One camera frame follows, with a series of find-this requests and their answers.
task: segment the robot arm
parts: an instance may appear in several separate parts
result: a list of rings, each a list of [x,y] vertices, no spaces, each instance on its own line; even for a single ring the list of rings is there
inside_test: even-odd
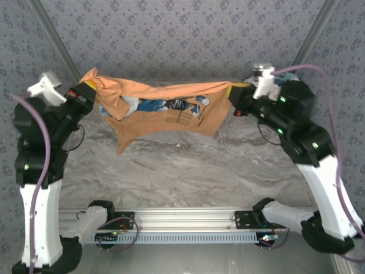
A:
[[[51,141],[50,165],[35,205],[35,258],[30,255],[30,204],[44,165],[44,140],[29,113],[20,104],[15,107],[14,125],[21,133],[15,169],[25,209],[25,246],[21,260],[12,268],[13,274],[28,273],[31,261],[35,272],[71,272],[79,264],[86,240],[107,220],[113,219],[111,202],[94,201],[86,214],[60,237],[58,201],[68,156],[66,146],[80,120],[92,110],[96,91],[92,83],[85,82],[63,96],[55,90],[59,86],[56,75],[48,71],[41,75],[39,83],[28,89],[32,97],[26,99],[43,118]],[[43,95],[46,102],[36,95]]]
[[[319,252],[344,254],[358,233],[349,222],[337,195],[338,161],[328,132],[310,120],[315,96],[307,85],[291,80],[278,90],[269,64],[257,65],[257,87],[233,87],[229,95],[235,116],[252,114],[280,137],[281,147],[306,178],[318,212],[307,213],[264,199],[253,209],[257,220],[277,223],[303,235]],[[355,212],[342,181],[340,187],[352,217],[359,227],[363,221]]]

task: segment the marble surface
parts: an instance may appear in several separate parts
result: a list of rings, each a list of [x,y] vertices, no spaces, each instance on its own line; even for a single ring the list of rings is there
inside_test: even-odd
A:
[[[86,137],[70,152],[60,208],[86,208],[94,199],[119,208],[246,207],[267,196],[291,206],[315,203],[299,170],[279,146],[263,140],[253,117],[228,115],[213,138],[178,131],[146,135],[121,155],[97,111],[82,125]]]

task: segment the wallpaper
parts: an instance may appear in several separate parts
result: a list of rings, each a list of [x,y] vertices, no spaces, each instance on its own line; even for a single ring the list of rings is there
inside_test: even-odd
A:
[[[289,65],[322,2],[42,0],[82,74],[180,82]]]
[[[23,245],[23,203],[15,184],[18,133],[12,125],[12,93],[24,92],[40,74],[54,70],[71,85],[57,53],[26,1],[0,2],[0,273],[9,274]]]
[[[342,178],[352,204],[362,219],[365,219],[364,37],[364,1],[341,1],[307,60],[307,63],[324,68],[330,76],[343,159]],[[329,130],[323,80],[313,72],[302,71],[299,75],[317,96],[313,119]],[[358,269],[359,273],[365,273],[365,265],[358,265]]]

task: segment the white plastic bracket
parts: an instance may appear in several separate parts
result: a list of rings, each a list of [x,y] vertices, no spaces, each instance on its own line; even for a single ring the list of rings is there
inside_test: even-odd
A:
[[[107,221],[108,212],[103,207],[89,207],[85,214],[80,215],[80,220],[64,233],[62,237],[79,237],[79,243],[84,246],[88,239],[98,228]]]
[[[30,92],[32,97],[43,94],[46,100],[53,106],[59,106],[66,102],[66,98],[56,90],[61,84],[56,74],[50,70],[42,73],[39,77],[39,82],[29,87],[27,91]]]
[[[253,94],[254,99],[261,96],[268,96],[271,100],[277,100],[280,92],[280,87],[274,83],[274,75],[271,73],[275,68],[269,64],[254,65],[254,71],[261,72],[261,76],[257,77],[257,88]]]
[[[268,222],[283,225],[298,233],[302,233],[301,222],[314,216],[313,211],[288,207],[277,201],[267,204],[262,213]]]
[[[35,268],[43,265],[52,266],[62,255],[62,245],[58,227],[58,201],[62,186],[62,179],[40,189],[35,205]],[[30,204],[35,190],[35,184],[25,184],[20,188],[24,203],[25,215],[25,244],[22,263],[30,265]]]
[[[337,165],[337,157],[331,155],[322,159],[317,168],[312,165],[297,164],[312,190],[321,215],[323,229],[327,234],[344,240],[346,237],[352,238],[357,235],[357,231],[348,220],[338,198],[336,186]],[[362,227],[363,221],[354,210],[342,180],[340,180],[340,187],[351,216],[356,224]]]

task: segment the printed graphic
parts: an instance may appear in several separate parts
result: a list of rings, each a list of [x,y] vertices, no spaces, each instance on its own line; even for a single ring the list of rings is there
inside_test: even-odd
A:
[[[166,111],[166,110],[190,110],[194,117],[198,117],[200,115],[200,106],[198,104],[189,103],[187,99],[190,98],[181,98],[181,99],[172,99],[172,100],[149,100],[149,99],[138,99],[138,98],[128,98],[125,101],[131,106],[129,112],[126,116],[131,115],[134,111],[145,111],[145,112],[154,112],[154,111]],[[210,101],[207,97],[199,95],[193,98],[197,102],[201,103],[203,106],[209,105]],[[102,116],[110,116],[108,111],[101,105],[98,105],[98,109]]]

